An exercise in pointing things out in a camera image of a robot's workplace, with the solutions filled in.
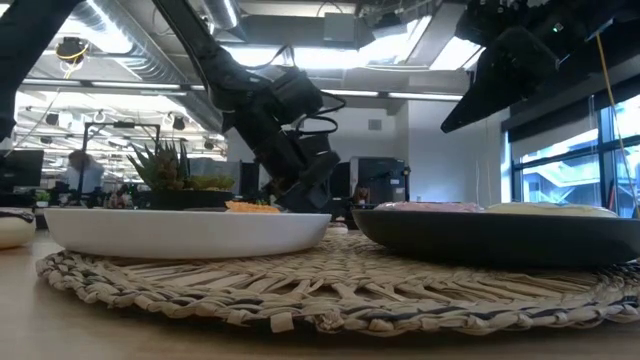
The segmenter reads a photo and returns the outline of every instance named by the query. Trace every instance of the table surface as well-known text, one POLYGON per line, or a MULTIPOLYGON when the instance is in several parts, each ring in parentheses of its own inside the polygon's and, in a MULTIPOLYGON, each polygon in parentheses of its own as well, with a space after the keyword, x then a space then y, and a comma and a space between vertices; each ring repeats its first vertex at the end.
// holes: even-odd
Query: table surface
POLYGON ((0 251, 0 358, 20 359, 637 359, 640 323, 485 337, 280 335, 88 305, 38 280, 35 261, 61 248, 45 234, 0 251))

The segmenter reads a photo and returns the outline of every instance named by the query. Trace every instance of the pink food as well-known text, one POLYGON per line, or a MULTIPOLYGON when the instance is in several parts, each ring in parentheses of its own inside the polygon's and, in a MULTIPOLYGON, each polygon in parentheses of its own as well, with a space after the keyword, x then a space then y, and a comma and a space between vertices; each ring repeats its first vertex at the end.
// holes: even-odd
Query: pink food
POLYGON ((472 203, 415 203, 398 202, 378 205, 376 210, 427 211, 427 212, 481 212, 483 209, 472 203))

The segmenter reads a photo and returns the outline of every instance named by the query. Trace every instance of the white bowl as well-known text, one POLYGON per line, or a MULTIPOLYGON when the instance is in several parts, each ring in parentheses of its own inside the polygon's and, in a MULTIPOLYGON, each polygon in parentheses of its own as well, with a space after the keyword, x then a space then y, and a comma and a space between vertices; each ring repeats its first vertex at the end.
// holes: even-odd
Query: white bowl
POLYGON ((211 259, 300 251, 322 240, 330 215, 46 209, 53 239, 87 254, 211 259))

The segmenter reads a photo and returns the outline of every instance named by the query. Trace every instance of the ceiling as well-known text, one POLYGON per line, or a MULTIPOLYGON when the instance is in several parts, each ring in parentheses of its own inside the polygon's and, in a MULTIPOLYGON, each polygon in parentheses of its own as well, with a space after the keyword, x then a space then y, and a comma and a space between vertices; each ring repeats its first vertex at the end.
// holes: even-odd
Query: ceiling
MULTIPOLYGON (((190 1, 197 11, 201 11, 200 0, 190 1)), ((151 0, 111 0, 111 2, 115 7, 124 9, 123 16, 126 18, 114 19, 115 30, 118 31, 124 25, 141 30, 142 47, 145 50, 156 51, 154 53, 156 56, 167 59, 167 66, 172 67, 172 71, 177 74, 177 77, 171 78, 172 82, 200 83, 183 46, 172 35, 170 29, 168 30, 166 22, 155 11, 151 0)), ((385 12, 399 14, 402 25, 386 28, 382 33, 376 30, 374 35, 377 34, 377 40, 359 52, 355 50, 327 52, 327 49, 319 50, 318 48, 305 50, 304 47, 297 46, 296 63, 305 68, 309 78, 321 89, 461 95, 466 92, 469 86, 468 76, 463 69, 457 69, 457 71, 429 70, 429 65, 434 62, 438 53, 442 52, 453 37, 455 23, 461 14, 459 4, 443 3, 441 0, 354 0, 335 4, 305 0, 245 0, 240 1, 239 6, 243 14, 242 26, 245 23, 247 26, 253 26, 249 25, 252 23, 273 24, 258 30, 263 32, 265 36, 269 32, 283 31, 283 29, 288 32, 298 32, 302 33, 300 38, 304 41, 306 41, 305 34, 310 33, 309 28, 305 28, 306 24, 313 22, 317 25, 318 21, 322 24, 323 17, 329 13, 356 14, 367 24, 375 24, 380 19, 380 15, 385 12), (294 18, 284 18, 283 16, 296 17, 298 28, 294 27, 292 25, 294 22, 290 21, 294 18)), ((0 12, 3 12, 5 8, 0 5, 0 12)), ((122 47, 122 40, 113 37, 106 39, 107 41, 104 41, 104 38, 98 39, 101 42, 97 41, 95 40, 96 34, 76 20, 70 19, 65 23, 49 48, 33 67, 30 73, 31 78, 62 79, 69 76, 70 79, 96 81, 141 82, 146 80, 127 66, 132 61, 131 54, 114 53, 118 47, 122 47), (88 39, 91 44, 81 66, 71 73, 68 72, 70 65, 61 62, 55 55, 57 44, 65 36, 88 39)), ((220 33, 217 38, 219 41, 225 41, 228 34, 220 33)), ((246 53, 246 50, 231 48, 229 49, 234 57, 241 56, 242 51, 246 53)), ((249 57, 251 61, 266 62, 273 51, 275 50, 262 49, 260 52, 262 57, 255 58, 257 55, 253 53, 250 53, 249 57)), ((225 141, 221 136, 215 135, 215 132, 211 131, 212 128, 203 122, 203 120, 209 121, 213 118, 218 118, 216 121, 219 121, 219 113, 209 112, 210 109, 202 111, 202 108, 198 108, 198 111, 194 112, 189 106, 193 102, 187 101, 193 100, 191 92, 176 96, 175 92, 163 93, 162 91, 121 90, 117 88, 101 90, 79 87, 74 89, 61 88, 60 94, 56 96, 56 89, 56 86, 25 86, 23 88, 17 101, 19 111, 15 137, 15 141, 19 143, 20 147, 48 149, 47 160, 50 165, 55 164, 55 166, 52 165, 47 169, 52 172, 61 171, 68 152, 81 147, 83 123, 96 121, 96 119, 104 123, 127 121, 139 125, 159 125, 163 139, 183 138, 186 140, 185 144, 190 152, 194 154, 213 159, 225 158, 225 141), (25 138, 32 131, 34 125, 43 119, 44 111, 48 106, 51 106, 50 112, 58 115, 58 125, 40 124, 28 138, 25 138), (185 130, 173 130, 172 122, 175 116, 184 116, 185 130), (42 143, 42 138, 47 142, 46 145, 42 143), (204 149, 205 138, 214 140, 216 146, 213 150, 204 149)), ((350 107, 384 108, 392 115, 404 102, 400 99, 366 97, 353 97, 347 100, 350 107)), ((101 162, 118 163, 118 171, 114 171, 114 173, 120 175, 126 173, 133 176, 133 169, 127 166, 128 162, 120 160, 122 155, 132 153, 133 149, 140 149, 145 144, 152 144, 149 134, 139 127, 114 129, 108 126, 101 130, 99 127, 96 129, 94 138, 88 144, 90 153, 94 154, 101 162)))

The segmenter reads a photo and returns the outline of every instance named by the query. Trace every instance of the person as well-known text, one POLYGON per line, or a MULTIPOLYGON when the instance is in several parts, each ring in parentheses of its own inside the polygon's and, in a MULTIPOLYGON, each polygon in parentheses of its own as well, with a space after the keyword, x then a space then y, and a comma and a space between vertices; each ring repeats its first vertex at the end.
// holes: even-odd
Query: person
POLYGON ((93 159, 91 155, 85 154, 80 150, 75 150, 69 154, 69 167, 67 168, 66 178, 69 188, 78 189, 80 181, 80 171, 84 162, 84 180, 82 183, 82 193, 92 193, 97 187, 102 187, 102 175, 104 167, 93 159))

